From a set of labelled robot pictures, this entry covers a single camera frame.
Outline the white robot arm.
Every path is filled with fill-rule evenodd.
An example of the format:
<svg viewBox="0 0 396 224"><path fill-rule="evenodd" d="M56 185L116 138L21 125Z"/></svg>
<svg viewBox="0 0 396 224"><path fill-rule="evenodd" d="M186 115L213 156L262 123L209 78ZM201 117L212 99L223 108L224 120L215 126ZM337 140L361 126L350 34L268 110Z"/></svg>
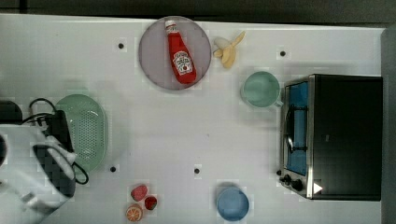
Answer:
<svg viewBox="0 0 396 224"><path fill-rule="evenodd" d="M45 122L1 126L1 224L39 224L74 197L76 153L65 114Z"/></svg>

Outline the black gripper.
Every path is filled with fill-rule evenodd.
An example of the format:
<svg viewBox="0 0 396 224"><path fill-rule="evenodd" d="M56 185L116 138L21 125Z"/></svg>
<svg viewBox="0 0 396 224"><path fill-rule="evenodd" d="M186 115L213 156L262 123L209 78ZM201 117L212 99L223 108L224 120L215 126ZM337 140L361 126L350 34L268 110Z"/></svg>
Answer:
<svg viewBox="0 0 396 224"><path fill-rule="evenodd" d="M65 113L62 110L56 110L53 115L45 117L45 122L48 128L44 134L55 137L67 152L74 153Z"/></svg>

